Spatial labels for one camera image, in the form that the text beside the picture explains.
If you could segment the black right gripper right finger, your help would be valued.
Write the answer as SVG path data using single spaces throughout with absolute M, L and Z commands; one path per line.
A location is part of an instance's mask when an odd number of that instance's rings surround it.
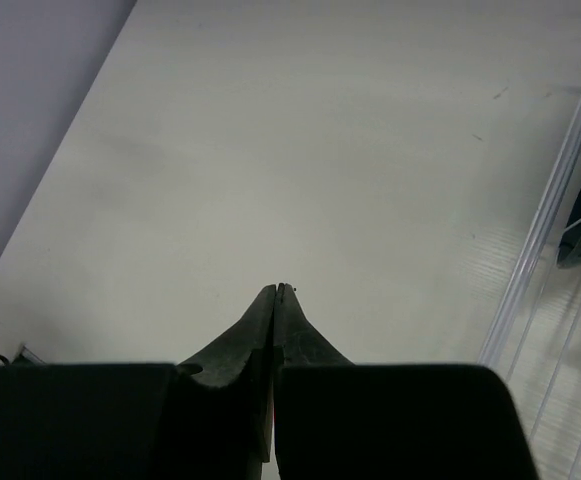
M 295 289 L 274 305 L 274 446 L 282 479 L 317 479 L 337 456 L 336 374 L 353 363 L 308 320 Z

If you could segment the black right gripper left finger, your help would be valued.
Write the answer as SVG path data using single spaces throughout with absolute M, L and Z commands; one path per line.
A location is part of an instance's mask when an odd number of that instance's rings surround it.
M 274 285 L 264 287 L 235 324 L 177 366 L 190 478 L 259 479 L 270 461 L 275 297 Z

